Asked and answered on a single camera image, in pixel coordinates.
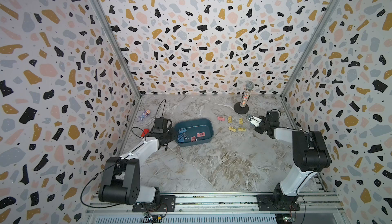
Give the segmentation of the blue binder clip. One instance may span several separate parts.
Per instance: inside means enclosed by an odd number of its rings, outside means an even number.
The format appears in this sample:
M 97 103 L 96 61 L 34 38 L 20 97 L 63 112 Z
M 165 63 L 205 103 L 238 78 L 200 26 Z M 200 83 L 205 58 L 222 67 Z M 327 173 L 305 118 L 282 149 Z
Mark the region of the blue binder clip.
M 187 129 L 181 129 L 181 130 L 178 131 L 178 133 L 179 133 L 179 134 L 183 134 L 183 133 L 185 133 L 186 131 L 187 131 Z
M 180 135 L 178 137 L 178 142 L 179 143 L 185 143 L 188 138 L 189 138 L 189 136 L 187 136 L 187 135 Z

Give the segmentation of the teal plastic storage box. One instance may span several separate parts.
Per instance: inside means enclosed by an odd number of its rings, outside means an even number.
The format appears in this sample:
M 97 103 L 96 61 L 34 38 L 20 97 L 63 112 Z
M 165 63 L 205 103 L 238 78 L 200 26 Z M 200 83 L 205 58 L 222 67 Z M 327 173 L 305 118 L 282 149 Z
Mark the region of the teal plastic storage box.
M 181 129 L 187 129 L 187 131 L 183 134 L 179 134 L 178 131 Z M 177 132 L 178 137 L 180 135 L 189 136 L 189 138 L 186 140 L 185 143 L 179 143 L 178 139 L 175 140 L 175 142 L 180 147 L 187 147 L 187 146 L 194 146 L 194 145 L 209 143 L 212 141 L 212 138 L 214 136 L 214 130 L 213 130 L 212 123 L 207 118 L 199 118 L 199 119 L 178 122 L 177 124 L 175 124 L 174 131 Z M 205 137 L 198 138 L 197 133 L 205 133 Z M 193 136 L 197 137 L 197 141 L 191 142 L 191 137 L 193 137 Z

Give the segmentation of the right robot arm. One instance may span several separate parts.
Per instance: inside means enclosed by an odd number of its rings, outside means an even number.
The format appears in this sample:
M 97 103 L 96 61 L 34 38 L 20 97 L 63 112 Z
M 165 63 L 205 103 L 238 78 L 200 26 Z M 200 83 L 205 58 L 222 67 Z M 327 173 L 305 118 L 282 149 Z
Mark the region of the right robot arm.
M 317 173 L 328 168 L 332 162 L 324 137 L 320 131 L 303 131 L 285 128 L 279 122 L 278 110 L 267 111 L 266 116 L 247 116 L 254 125 L 254 131 L 267 134 L 271 139 L 280 141 L 292 147 L 293 162 L 286 178 L 277 184 L 272 198 L 261 204 L 277 210 L 287 210 L 292 207 L 299 210 L 297 199 L 302 187 Z

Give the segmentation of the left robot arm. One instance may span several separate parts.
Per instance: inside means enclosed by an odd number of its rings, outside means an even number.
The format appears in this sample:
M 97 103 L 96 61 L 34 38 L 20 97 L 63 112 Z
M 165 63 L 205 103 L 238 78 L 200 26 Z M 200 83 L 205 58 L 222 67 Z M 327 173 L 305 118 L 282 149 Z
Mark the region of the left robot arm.
M 109 206 L 92 206 L 83 201 L 84 187 L 81 195 L 81 204 L 93 209 L 105 209 L 119 205 L 142 205 L 148 211 L 157 211 L 164 204 L 158 187 L 143 186 L 140 183 L 140 166 L 159 149 L 167 150 L 168 144 L 177 138 L 173 122 L 163 115 L 154 118 L 151 130 L 140 137 L 141 142 L 129 152 L 120 157 L 111 157 L 106 161 L 105 168 L 89 182 L 99 176 L 99 201 L 110 203 Z

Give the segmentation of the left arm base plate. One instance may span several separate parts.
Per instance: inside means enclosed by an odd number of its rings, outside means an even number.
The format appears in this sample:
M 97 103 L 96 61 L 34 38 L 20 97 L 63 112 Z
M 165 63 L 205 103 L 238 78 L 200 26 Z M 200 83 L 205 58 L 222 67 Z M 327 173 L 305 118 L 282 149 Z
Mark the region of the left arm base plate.
M 152 203 L 136 203 L 133 205 L 133 213 L 142 212 L 174 212 L 176 204 L 175 195 L 161 195 L 158 199 L 155 199 Z

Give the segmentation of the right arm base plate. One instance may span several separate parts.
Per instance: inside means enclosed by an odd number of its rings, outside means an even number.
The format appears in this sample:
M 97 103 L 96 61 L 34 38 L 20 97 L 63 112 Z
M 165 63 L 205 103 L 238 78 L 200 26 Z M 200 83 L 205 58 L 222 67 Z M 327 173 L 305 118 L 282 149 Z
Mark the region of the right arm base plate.
M 259 211 L 300 210 L 297 196 L 258 194 L 256 195 L 256 203 Z

